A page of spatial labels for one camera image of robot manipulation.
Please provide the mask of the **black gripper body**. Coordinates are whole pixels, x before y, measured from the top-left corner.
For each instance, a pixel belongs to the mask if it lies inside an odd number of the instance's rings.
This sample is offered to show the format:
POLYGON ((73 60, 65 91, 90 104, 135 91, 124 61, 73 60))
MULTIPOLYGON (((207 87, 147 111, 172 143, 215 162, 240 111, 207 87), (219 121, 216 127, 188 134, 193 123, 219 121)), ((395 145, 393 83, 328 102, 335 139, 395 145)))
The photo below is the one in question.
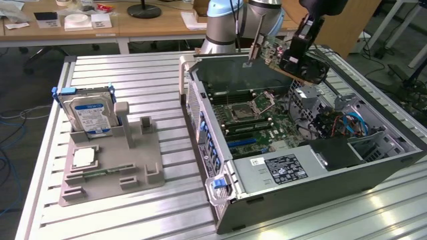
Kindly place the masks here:
POLYGON ((299 0, 299 4, 312 17, 336 16, 343 12, 347 0, 299 0))

